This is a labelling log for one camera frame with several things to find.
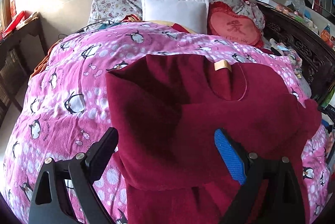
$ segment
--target white pillow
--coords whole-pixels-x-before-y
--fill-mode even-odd
[[[209,0],[141,0],[143,21],[168,21],[207,34]]]

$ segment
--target dark red cloth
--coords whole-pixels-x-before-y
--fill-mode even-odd
[[[214,144],[220,127],[249,152],[289,157],[309,220],[300,157],[321,114],[312,100],[305,109],[270,67],[214,71],[204,56],[147,55],[110,71],[106,82],[129,223],[218,223],[240,188]]]

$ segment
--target plastic bag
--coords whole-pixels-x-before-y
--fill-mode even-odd
[[[305,1],[304,0],[287,0],[285,2],[286,6],[289,6],[290,4],[293,4],[294,10],[299,12],[299,15],[301,17],[305,14]]]

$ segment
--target fish print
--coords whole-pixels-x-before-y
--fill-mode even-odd
[[[100,76],[101,74],[103,73],[103,70],[98,70],[93,76],[94,76],[94,79],[96,79],[98,76]]]

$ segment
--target penguin print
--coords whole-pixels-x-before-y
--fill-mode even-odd
[[[295,92],[295,91],[293,90],[292,87],[291,87],[291,90],[292,90],[292,94],[299,100],[299,95],[298,95],[298,93]]]
[[[264,54],[261,50],[259,50],[258,48],[254,47],[255,51],[258,52],[259,54]]]
[[[314,210],[314,215],[317,216],[317,215],[319,215],[319,213],[321,213],[321,206],[316,203],[316,207],[315,207],[315,210]]]
[[[35,98],[34,102],[30,104],[31,113],[36,113],[38,111],[37,108],[39,106],[39,102],[40,102],[40,100]]]
[[[34,122],[31,125],[29,125],[32,139],[37,139],[40,136],[41,133],[41,124],[39,121],[40,118],[41,115],[40,117],[38,117],[38,119],[34,120]]]
[[[250,60],[252,63],[257,63],[257,61],[248,54],[246,55],[246,58],[247,60]]]
[[[68,49],[70,47],[70,41],[67,41],[66,43],[61,44],[61,49],[65,51],[65,49]]]
[[[238,62],[245,62],[245,58],[240,56],[239,54],[233,54],[232,58]]]
[[[124,67],[126,67],[128,65],[128,63],[126,63],[124,60],[121,63],[118,63],[116,65],[113,66],[112,69],[107,69],[106,71],[109,72],[111,70],[120,70]]]
[[[315,148],[313,147],[313,138],[311,139],[311,144],[312,144],[312,153],[314,153]]]
[[[198,47],[198,48],[195,49],[195,50],[212,51],[212,48],[209,48],[209,47]]]
[[[313,178],[314,178],[313,168],[303,166],[303,179],[313,179]]]
[[[78,93],[74,95],[74,92],[70,95],[70,97],[65,101],[64,107],[71,114],[81,112],[83,113],[85,110],[85,100],[84,95],[82,93]]]
[[[18,141],[16,141],[15,144],[13,145],[13,147],[12,147],[13,158],[14,158],[14,159],[16,159],[16,156],[17,156],[17,155],[15,155],[15,147],[16,147],[17,145],[19,145],[19,144],[20,144],[20,143],[19,143]]]
[[[28,198],[29,202],[31,202],[33,189],[32,189],[32,187],[29,184],[28,176],[27,176],[27,182],[23,183],[23,185],[20,186],[20,188],[22,189],[22,191],[24,192],[24,194]]]
[[[8,201],[9,201],[9,205],[11,206],[12,209],[14,209],[14,205],[13,205],[13,194],[11,193],[10,189],[8,191]]]
[[[88,47],[84,52],[81,53],[81,56],[86,59],[88,57],[92,57],[95,55],[95,53],[98,51],[100,48],[101,44],[98,45],[92,45]]]
[[[136,42],[136,43],[142,43],[144,42],[144,37],[138,32],[133,32],[131,34],[126,34],[126,36],[130,36],[131,40]]]
[[[221,43],[221,44],[224,44],[224,45],[229,45],[225,40],[221,40],[221,39],[216,39],[214,42],[215,43]]]
[[[116,224],[127,224],[128,223],[128,220],[127,220],[127,218],[126,218],[126,216],[125,216],[125,214],[118,208],[118,210],[120,211],[120,213],[121,213],[121,217],[120,218],[118,218],[117,220],[116,220]]]
[[[321,176],[321,178],[320,178],[320,184],[321,184],[322,186],[324,186],[325,183],[326,183],[325,173],[322,172],[322,176]]]
[[[162,32],[162,34],[167,35],[171,39],[177,39],[177,33],[172,33],[170,31],[164,31],[164,32]]]
[[[51,78],[49,80],[49,83],[51,84],[51,90],[56,88],[57,81],[58,81],[58,78],[57,78],[56,69],[55,69],[54,73],[51,75]]]

